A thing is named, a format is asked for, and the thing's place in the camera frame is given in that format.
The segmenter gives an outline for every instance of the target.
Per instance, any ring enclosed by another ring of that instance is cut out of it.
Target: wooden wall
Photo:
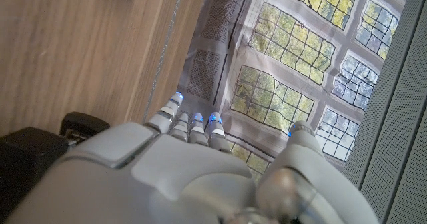
[[[0,135],[84,112],[141,122],[177,0],[0,0]],[[150,113],[176,90],[203,0],[181,0]]]

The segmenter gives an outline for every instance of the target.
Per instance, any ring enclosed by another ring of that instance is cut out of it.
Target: robotic hand
[[[113,127],[67,152],[6,223],[378,222],[307,123],[294,124],[256,189],[230,155],[220,114],[206,135],[200,113],[177,118],[182,101],[176,93],[146,124]]]

